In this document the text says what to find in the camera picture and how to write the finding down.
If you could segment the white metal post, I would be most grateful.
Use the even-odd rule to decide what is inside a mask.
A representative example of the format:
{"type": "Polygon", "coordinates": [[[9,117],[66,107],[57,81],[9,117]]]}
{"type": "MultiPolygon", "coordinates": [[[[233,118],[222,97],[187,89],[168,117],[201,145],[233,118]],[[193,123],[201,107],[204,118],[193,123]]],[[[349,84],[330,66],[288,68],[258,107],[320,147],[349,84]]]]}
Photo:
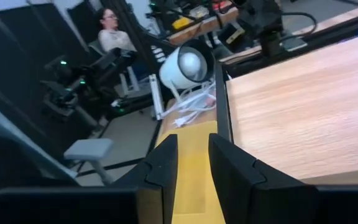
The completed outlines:
{"type": "Polygon", "coordinates": [[[164,107],[163,107],[163,98],[161,95],[162,92],[156,74],[149,75],[149,83],[150,83],[150,89],[152,91],[155,117],[157,120],[161,120],[163,119],[164,107]]]}

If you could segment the white spot lamp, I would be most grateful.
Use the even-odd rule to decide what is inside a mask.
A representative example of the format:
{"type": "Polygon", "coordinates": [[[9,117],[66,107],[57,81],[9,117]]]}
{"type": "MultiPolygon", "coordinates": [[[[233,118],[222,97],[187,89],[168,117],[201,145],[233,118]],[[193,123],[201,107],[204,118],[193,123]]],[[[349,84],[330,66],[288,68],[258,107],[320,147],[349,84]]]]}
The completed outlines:
{"type": "Polygon", "coordinates": [[[181,102],[179,91],[212,79],[215,64],[212,48],[201,40],[192,39],[177,47],[166,58],[160,67],[160,81],[181,102]]]}

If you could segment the yellow plastic tray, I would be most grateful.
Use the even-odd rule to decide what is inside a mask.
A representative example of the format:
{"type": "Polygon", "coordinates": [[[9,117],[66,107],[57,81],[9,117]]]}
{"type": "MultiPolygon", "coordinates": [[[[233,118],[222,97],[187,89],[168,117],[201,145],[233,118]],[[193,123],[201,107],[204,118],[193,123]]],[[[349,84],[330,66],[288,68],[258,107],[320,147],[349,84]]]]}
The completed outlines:
{"type": "Polygon", "coordinates": [[[208,155],[208,140],[217,132],[215,121],[173,129],[178,139],[178,174],[172,224],[225,224],[214,187],[208,155]]]}

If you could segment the teal plastic tray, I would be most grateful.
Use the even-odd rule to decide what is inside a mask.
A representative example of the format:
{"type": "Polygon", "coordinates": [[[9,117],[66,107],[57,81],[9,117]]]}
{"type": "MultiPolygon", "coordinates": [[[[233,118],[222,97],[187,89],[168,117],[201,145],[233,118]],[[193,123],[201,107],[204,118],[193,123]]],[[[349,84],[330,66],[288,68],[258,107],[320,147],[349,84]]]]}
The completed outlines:
{"type": "Polygon", "coordinates": [[[308,44],[301,38],[292,38],[284,40],[281,46],[287,51],[292,52],[294,50],[306,47],[308,44]]]}

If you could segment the background wooden table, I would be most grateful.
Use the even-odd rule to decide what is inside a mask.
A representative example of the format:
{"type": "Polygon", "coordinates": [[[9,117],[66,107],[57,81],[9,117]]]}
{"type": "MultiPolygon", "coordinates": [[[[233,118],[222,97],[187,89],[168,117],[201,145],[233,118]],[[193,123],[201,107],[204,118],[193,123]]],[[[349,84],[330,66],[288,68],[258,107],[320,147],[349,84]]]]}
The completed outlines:
{"type": "Polygon", "coordinates": [[[222,24],[235,21],[239,14],[238,9],[229,4],[227,1],[225,2],[225,5],[229,8],[227,13],[221,14],[220,12],[217,12],[217,16],[211,16],[207,19],[203,19],[201,22],[197,22],[184,30],[172,34],[168,37],[168,41],[173,45],[179,45],[199,35],[204,35],[208,32],[218,30],[220,28],[219,21],[221,21],[222,24]]]}

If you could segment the wooden riser with black frame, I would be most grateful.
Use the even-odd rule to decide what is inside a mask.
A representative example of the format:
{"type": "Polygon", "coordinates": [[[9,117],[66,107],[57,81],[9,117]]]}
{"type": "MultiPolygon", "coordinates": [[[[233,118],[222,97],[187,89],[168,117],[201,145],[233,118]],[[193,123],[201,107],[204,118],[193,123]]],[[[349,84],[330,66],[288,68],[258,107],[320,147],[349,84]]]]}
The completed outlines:
{"type": "Polygon", "coordinates": [[[310,184],[358,184],[358,37],[226,83],[234,143],[310,184]]]}

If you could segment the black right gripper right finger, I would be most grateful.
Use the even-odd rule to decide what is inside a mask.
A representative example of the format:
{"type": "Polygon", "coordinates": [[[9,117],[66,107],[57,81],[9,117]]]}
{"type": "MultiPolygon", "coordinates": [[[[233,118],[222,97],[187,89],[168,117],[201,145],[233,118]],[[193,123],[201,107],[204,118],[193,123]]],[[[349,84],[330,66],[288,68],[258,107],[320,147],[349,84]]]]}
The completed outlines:
{"type": "Polygon", "coordinates": [[[218,134],[209,163],[226,224],[312,224],[318,190],[269,166],[218,134]]]}

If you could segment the grey metal stand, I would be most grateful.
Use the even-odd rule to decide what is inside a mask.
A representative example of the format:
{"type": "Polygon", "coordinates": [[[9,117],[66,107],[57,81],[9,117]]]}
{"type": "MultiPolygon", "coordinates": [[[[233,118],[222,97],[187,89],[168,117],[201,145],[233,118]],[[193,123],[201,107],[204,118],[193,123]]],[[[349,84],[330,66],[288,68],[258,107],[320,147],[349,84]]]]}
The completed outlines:
{"type": "MultiPolygon", "coordinates": [[[[25,155],[36,164],[40,171],[47,177],[58,177],[66,180],[75,180],[79,176],[52,156],[47,154],[41,147],[36,145],[17,126],[10,122],[0,112],[0,136],[7,137],[18,142],[24,147],[25,155]]],[[[91,164],[96,173],[100,176],[104,185],[110,185],[114,179],[109,175],[101,164],[101,159],[108,155],[113,146],[111,139],[80,139],[73,143],[65,152],[64,158],[85,161],[91,164]]]]}

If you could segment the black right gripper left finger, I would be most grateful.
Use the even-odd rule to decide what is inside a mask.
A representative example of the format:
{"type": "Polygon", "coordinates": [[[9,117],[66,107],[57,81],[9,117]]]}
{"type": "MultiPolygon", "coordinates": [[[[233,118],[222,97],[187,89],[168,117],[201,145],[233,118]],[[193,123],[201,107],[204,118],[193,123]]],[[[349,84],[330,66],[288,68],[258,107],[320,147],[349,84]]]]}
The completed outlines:
{"type": "Polygon", "coordinates": [[[178,139],[168,135],[128,173],[113,183],[114,224],[172,224],[178,174],[178,139]]]}

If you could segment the person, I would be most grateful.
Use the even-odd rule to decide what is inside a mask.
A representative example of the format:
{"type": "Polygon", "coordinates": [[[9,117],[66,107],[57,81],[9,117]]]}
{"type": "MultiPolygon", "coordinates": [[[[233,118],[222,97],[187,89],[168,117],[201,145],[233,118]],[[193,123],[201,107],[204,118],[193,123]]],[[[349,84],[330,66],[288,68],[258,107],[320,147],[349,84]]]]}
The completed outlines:
{"type": "Polygon", "coordinates": [[[113,49],[137,51],[127,32],[119,30],[119,19],[111,9],[99,9],[96,17],[101,25],[98,40],[105,52],[113,49]]]}

